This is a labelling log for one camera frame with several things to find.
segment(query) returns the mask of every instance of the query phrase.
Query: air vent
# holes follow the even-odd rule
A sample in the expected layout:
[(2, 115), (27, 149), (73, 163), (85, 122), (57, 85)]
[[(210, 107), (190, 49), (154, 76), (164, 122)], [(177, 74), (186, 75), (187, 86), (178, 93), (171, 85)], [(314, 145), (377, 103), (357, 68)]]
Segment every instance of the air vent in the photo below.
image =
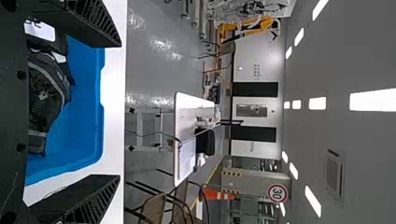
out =
[(34, 16), (92, 48), (121, 47), (102, 0), (40, 0)]
[(328, 150), (326, 158), (326, 189), (334, 197), (339, 200), (343, 197), (343, 181), (344, 181), (344, 159), (333, 151)]
[(119, 183), (118, 175), (90, 175), (30, 209), (40, 223), (99, 224)]

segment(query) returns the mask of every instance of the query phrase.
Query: warning sign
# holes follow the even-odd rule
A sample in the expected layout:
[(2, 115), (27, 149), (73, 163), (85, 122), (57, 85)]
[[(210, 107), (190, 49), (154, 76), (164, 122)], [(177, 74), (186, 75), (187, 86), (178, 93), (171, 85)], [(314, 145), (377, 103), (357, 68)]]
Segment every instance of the warning sign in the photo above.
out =
[(270, 200), (274, 203), (283, 203), (289, 197), (288, 189), (281, 184), (271, 185), (267, 193)]

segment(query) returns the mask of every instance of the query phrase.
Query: ceiling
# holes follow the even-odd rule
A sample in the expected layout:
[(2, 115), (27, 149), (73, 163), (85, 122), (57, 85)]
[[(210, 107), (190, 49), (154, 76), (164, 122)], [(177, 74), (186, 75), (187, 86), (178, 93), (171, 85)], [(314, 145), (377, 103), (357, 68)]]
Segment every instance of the ceiling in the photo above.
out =
[[(286, 62), (284, 150), (299, 171), (280, 224), (394, 223), (396, 112), (349, 110), (349, 94), (396, 88), (396, 1), (330, 0), (315, 21), (318, 0), (300, 0), (288, 21), (287, 47), (305, 35)], [(325, 111), (310, 111), (312, 97), (327, 97)], [(345, 195), (325, 189), (328, 149), (346, 155)], [(318, 218), (304, 196), (308, 185), (322, 206)]]

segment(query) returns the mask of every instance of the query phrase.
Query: yellow machine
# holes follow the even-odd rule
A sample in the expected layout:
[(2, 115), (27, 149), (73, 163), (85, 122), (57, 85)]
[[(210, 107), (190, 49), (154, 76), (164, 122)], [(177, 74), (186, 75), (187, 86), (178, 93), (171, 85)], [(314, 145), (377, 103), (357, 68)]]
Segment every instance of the yellow machine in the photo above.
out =
[[(249, 36), (249, 35), (255, 35), (255, 34), (259, 34), (262, 32), (265, 32), (266, 30), (269, 30), (271, 28), (274, 29), (278, 29), (280, 25), (280, 22), (276, 19), (274, 19), (273, 17), (270, 16), (264, 16), (261, 18), (251, 18), (245, 21), (242, 21), (238, 25), (234, 24), (234, 23), (223, 23), (220, 27), (219, 27), (219, 33), (220, 33), (220, 37), (224, 37), (225, 36), (225, 32), (227, 31), (236, 31), (239, 30), (242, 33), (239, 35), (235, 35), (229, 39), (224, 40), (222, 43), (227, 43), (230, 41), (235, 41), (236, 39), (245, 37), (245, 36)], [(274, 31), (271, 31), (271, 33), (275, 36), (274, 40), (277, 38), (278, 34)]]

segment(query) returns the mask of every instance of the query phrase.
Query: white wall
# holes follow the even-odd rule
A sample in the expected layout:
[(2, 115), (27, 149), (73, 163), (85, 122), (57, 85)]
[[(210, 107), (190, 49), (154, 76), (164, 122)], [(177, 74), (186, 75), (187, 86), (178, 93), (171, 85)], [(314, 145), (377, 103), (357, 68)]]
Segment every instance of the white wall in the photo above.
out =
[[(283, 94), (285, 76), (286, 20), (282, 20), (281, 34), (276, 41), (269, 32), (248, 36), (236, 41), (233, 82), (278, 82), (277, 98), (233, 98), (233, 119), (243, 119), (246, 126), (276, 127), (276, 143), (255, 143), (257, 150), (251, 153), (250, 142), (233, 141), (232, 154), (263, 159), (280, 159), (283, 133)], [(254, 67), (260, 65), (260, 74)], [(236, 116), (236, 105), (268, 105), (267, 118)]]

